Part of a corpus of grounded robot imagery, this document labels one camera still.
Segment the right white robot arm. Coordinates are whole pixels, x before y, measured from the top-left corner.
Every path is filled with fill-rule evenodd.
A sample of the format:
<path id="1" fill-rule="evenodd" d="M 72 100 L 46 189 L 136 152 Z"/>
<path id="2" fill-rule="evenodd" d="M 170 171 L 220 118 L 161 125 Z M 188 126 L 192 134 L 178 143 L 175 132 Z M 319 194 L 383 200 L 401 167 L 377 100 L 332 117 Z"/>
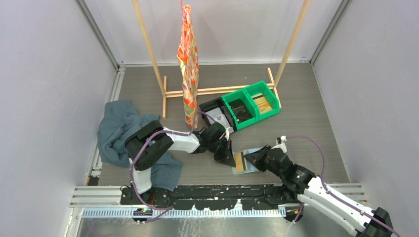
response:
<path id="1" fill-rule="evenodd" d="M 258 170 L 270 171 L 282 181 L 287 202 L 302 202 L 334 220 L 354 237 L 389 237 L 393 233 L 389 213 L 371 209 L 339 193 L 320 176 L 293 163 L 279 146 L 265 147 L 244 155 Z"/>

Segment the cards in black bin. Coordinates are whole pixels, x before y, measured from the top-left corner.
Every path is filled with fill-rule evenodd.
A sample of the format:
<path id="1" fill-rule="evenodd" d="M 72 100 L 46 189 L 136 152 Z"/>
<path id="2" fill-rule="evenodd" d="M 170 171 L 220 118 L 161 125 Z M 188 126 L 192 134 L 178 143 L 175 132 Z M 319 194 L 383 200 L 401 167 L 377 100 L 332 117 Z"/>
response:
<path id="1" fill-rule="evenodd" d="M 213 118 L 216 122 L 222 124 L 225 128 L 228 129 L 229 133 L 233 133 L 234 129 L 227 120 L 226 115 L 221 111 L 220 107 L 214 108 L 207 112 L 207 114 Z"/>

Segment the wooden clothes rack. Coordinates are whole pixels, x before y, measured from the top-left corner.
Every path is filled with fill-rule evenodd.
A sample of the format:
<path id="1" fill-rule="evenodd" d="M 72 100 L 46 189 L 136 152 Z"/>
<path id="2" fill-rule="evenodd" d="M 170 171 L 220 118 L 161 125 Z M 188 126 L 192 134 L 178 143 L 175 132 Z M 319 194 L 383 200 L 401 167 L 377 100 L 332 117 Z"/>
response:
<path id="1" fill-rule="evenodd" d="M 288 58 L 289 58 L 289 56 L 292 52 L 292 49 L 293 49 L 293 46 L 296 42 L 297 36 L 300 32 L 302 23 L 305 19 L 305 16 L 306 16 L 307 11 L 309 9 L 310 3 L 311 3 L 310 0 L 304 0 L 303 1 L 302 7 L 300 9 L 300 12 L 299 12 L 299 15 L 298 15 L 298 18 L 297 18 L 297 21 L 296 21 L 296 24 L 294 26 L 293 32 L 291 34 L 290 40 L 288 42 L 286 51 L 283 55 L 283 58 L 281 60 L 281 63 L 280 63 L 279 69 L 276 73 L 276 76 L 274 77 L 272 75 L 271 69 L 267 68 L 268 78 L 271 81 L 268 84 L 268 88 L 274 90 L 275 95 L 276 95 L 277 98 L 279 98 L 278 91 L 277 91 L 277 86 L 278 86 L 280 78 L 283 74 L 284 68 L 285 68 L 285 66 L 288 62 Z M 144 37 L 144 41 L 145 41 L 145 44 L 146 44 L 146 47 L 147 47 L 147 50 L 148 50 L 148 53 L 149 53 L 149 56 L 150 56 L 150 59 L 151 59 L 151 62 L 152 62 L 152 66 L 153 66 L 153 69 L 154 69 L 154 72 L 155 72 L 157 82 L 159 84 L 161 94 L 163 96 L 163 117 L 165 118 L 166 117 L 166 111 L 167 111 L 167 99 L 168 98 L 174 98 L 174 97 L 181 97 L 182 96 L 182 91 L 181 90 L 179 90 L 179 91 L 168 91 L 167 90 L 167 77 L 166 76 L 162 77 L 161 74 L 160 74 L 160 71 L 159 71 L 159 68 L 158 68 L 158 65 L 157 65 L 157 61 L 156 61 L 156 58 L 155 58 L 155 54 L 154 54 L 154 51 L 153 51 L 153 48 L 152 48 L 152 45 L 151 45 L 151 41 L 149 39 L 149 35 L 148 35 L 147 29 L 146 29 L 146 26 L 145 26 L 145 23 L 144 23 L 144 20 L 143 20 L 143 16 L 142 16 L 142 13 L 141 13 L 139 2 L 137 0 L 133 0 L 132 5 L 133 5 L 135 15 L 137 17 L 139 26 L 141 28 L 143 37 Z M 241 88 L 244 88 L 244 87 L 246 87 L 246 86 L 245 85 L 237 85 L 237 86 L 226 86 L 226 87 L 201 88 L 201 89 L 197 89 L 197 94 L 198 95 L 222 94 L 222 93 L 233 92 L 235 90 L 238 90 L 238 89 L 241 89 Z"/>

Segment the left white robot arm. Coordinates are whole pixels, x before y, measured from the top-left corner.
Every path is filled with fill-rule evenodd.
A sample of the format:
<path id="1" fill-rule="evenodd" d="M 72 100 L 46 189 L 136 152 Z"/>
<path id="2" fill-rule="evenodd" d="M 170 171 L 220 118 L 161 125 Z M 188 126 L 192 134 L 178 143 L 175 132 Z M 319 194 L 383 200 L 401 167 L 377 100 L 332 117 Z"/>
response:
<path id="1" fill-rule="evenodd" d="M 199 131 L 179 132 L 152 121 L 125 140 L 124 148 L 129 156 L 132 197 L 139 204 L 151 200 L 151 168 L 167 151 L 183 151 L 200 154 L 213 153 L 216 162 L 235 167 L 229 131 L 214 122 Z"/>

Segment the green bin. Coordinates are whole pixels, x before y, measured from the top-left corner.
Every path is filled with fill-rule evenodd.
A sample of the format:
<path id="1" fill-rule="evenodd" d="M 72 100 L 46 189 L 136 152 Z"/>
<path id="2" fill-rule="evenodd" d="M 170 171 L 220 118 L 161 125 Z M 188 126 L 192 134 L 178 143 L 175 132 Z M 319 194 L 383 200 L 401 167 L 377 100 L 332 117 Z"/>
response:
<path id="1" fill-rule="evenodd" d="M 233 117 L 236 131 L 251 126 L 259 121 L 256 104 L 242 88 L 221 96 L 229 113 Z"/>
<path id="2" fill-rule="evenodd" d="M 280 113 L 281 109 L 279 99 L 268 87 L 266 82 L 259 81 L 246 86 L 244 91 L 250 96 L 251 102 L 256 105 L 256 115 L 258 121 Z"/>

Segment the orange floral hanging garment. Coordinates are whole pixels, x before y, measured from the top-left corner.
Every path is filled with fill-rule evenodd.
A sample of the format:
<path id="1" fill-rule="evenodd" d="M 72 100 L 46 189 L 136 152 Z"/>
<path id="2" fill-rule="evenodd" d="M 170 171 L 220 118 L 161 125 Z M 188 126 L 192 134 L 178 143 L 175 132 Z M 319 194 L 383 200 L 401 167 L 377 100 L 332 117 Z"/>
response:
<path id="1" fill-rule="evenodd" d="M 177 58 L 182 73 L 182 96 L 185 122 L 190 128 L 198 127 L 195 114 L 198 111 L 199 60 L 196 37 L 191 16 L 191 6 L 182 6 L 181 38 Z"/>

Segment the blue-grey cloth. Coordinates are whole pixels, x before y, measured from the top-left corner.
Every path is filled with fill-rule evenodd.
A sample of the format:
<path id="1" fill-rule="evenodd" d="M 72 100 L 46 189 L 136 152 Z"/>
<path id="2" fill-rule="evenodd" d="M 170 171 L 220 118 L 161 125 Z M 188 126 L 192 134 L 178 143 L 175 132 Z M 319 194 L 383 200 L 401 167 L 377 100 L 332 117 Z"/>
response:
<path id="1" fill-rule="evenodd" d="M 131 100 L 117 100 L 105 104 L 104 117 L 97 131 L 97 145 L 101 160 L 114 166 L 128 168 L 129 157 L 124 141 L 148 123 L 160 120 L 159 115 L 140 115 Z M 152 187 L 173 191 L 179 181 L 183 163 L 166 152 L 151 168 Z"/>

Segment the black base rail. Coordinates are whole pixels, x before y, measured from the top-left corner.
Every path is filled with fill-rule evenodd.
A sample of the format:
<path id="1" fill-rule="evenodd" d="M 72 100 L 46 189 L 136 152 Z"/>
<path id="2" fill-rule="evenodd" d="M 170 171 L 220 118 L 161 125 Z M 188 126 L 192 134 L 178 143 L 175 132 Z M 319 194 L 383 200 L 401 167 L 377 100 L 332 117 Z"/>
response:
<path id="1" fill-rule="evenodd" d="M 134 187 L 124 185 L 120 191 L 121 205 L 146 203 L 154 210 L 232 210 L 240 204 L 245 211 L 286 206 L 296 213 L 307 207 L 285 187 L 273 184 L 178 185 L 173 191 L 151 188 L 140 195 L 135 193 Z"/>

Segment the green bin left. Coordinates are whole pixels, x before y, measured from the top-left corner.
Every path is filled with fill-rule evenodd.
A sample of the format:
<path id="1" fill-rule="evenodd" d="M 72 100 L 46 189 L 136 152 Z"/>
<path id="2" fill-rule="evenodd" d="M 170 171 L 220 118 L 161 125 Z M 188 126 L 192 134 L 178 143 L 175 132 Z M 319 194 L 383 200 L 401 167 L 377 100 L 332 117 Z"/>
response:
<path id="1" fill-rule="evenodd" d="M 256 104 L 242 88 L 221 96 L 229 113 L 233 117 L 236 131 L 251 126 L 259 121 Z"/>

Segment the green bin right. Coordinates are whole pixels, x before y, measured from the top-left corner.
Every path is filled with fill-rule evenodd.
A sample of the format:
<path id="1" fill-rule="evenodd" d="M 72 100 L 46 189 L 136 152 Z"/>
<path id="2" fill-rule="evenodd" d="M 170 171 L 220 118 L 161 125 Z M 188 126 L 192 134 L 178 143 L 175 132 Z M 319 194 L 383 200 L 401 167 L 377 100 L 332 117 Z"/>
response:
<path id="1" fill-rule="evenodd" d="M 251 102 L 256 105 L 256 115 L 258 121 L 280 113 L 281 109 L 279 99 L 268 87 L 266 82 L 259 81 L 246 86 L 244 91 L 250 96 Z"/>

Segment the yellow credit card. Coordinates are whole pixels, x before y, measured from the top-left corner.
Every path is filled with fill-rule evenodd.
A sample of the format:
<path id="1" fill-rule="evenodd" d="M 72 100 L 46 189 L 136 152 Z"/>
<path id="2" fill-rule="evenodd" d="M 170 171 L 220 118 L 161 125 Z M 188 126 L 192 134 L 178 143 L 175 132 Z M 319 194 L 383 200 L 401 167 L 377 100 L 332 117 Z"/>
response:
<path id="1" fill-rule="evenodd" d="M 247 171 L 248 169 L 247 160 L 245 159 L 244 155 L 245 155 L 244 152 L 239 152 L 234 155 L 235 163 L 236 163 L 235 170 L 238 173 Z"/>

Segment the green card holder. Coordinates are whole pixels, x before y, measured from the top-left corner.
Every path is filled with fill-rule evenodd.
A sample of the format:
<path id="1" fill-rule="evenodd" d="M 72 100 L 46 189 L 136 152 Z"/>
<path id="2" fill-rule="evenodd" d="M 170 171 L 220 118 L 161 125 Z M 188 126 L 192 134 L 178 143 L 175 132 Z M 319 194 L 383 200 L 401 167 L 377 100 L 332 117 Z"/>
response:
<path id="1" fill-rule="evenodd" d="M 247 150 L 233 153 L 234 160 L 236 163 L 236 167 L 232 167 L 233 175 L 259 172 L 259 170 L 251 162 L 245 159 L 245 155 L 254 153 L 260 149 L 261 148 L 252 148 L 252 149 L 247 149 Z"/>

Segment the black storage bin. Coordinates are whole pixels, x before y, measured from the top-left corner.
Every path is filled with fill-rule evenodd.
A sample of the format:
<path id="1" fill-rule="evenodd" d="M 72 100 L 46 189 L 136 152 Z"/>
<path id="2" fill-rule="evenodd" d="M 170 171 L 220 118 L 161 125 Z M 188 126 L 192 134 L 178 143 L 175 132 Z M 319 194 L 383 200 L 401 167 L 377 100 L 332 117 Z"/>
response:
<path id="1" fill-rule="evenodd" d="M 202 119 L 207 123 L 207 125 L 218 122 L 227 128 L 230 133 L 237 131 L 235 119 L 222 97 L 201 103 L 199 108 L 202 112 L 213 118 L 210 119 L 205 115 L 202 115 Z"/>

